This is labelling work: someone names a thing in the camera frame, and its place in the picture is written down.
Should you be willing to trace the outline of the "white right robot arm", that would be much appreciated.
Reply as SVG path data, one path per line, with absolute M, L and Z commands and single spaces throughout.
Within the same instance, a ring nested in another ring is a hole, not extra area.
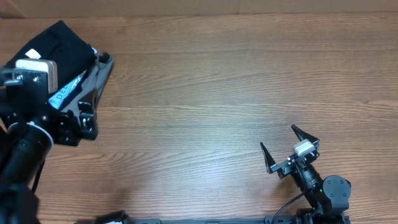
M 289 200 L 273 216 L 264 218 L 265 223 L 349 223 L 344 212 L 349 209 L 351 182 L 338 175 L 322 178 L 312 162 L 318 159 L 320 140 L 315 136 L 291 125 L 299 143 L 292 148 L 293 154 L 280 164 L 271 156 L 263 143 L 260 143 L 266 171 L 277 173 L 280 179 L 291 176 L 300 189 L 300 194 Z M 282 216 L 281 213 L 292 203 L 305 197 L 309 208 L 300 208 L 295 215 Z

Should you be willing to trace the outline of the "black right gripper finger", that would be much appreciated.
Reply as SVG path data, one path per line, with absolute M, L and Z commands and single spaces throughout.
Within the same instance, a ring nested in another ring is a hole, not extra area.
M 312 136 L 309 133 L 306 133 L 305 131 L 301 130 L 298 126 L 296 125 L 291 125 L 291 128 L 293 130 L 293 132 L 295 133 L 295 135 L 298 137 L 298 139 L 300 141 L 303 140 L 309 140 L 313 145 L 318 145 L 319 143 L 319 139 L 316 138 L 315 136 Z
M 264 161 L 267 170 L 274 170 L 274 167 L 277 166 L 277 163 L 271 156 L 270 152 L 267 150 L 263 142 L 260 142 L 260 146 L 264 155 Z

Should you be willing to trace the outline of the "black t-shirt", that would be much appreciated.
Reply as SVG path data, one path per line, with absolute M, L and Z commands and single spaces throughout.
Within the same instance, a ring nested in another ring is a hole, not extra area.
M 57 64 L 59 88 L 89 69 L 96 60 L 91 45 L 79 38 L 63 21 L 56 22 L 28 41 L 5 67 L 15 68 L 17 60 L 29 58 L 29 51 L 37 52 L 41 59 Z

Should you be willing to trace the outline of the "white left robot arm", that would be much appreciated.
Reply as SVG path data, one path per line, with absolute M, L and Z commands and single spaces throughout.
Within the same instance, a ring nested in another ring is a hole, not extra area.
M 35 190 L 45 158 L 56 144 L 96 139 L 96 109 L 113 63 L 99 55 L 62 110 L 50 105 L 47 72 L 1 69 L 1 223 L 38 223 Z

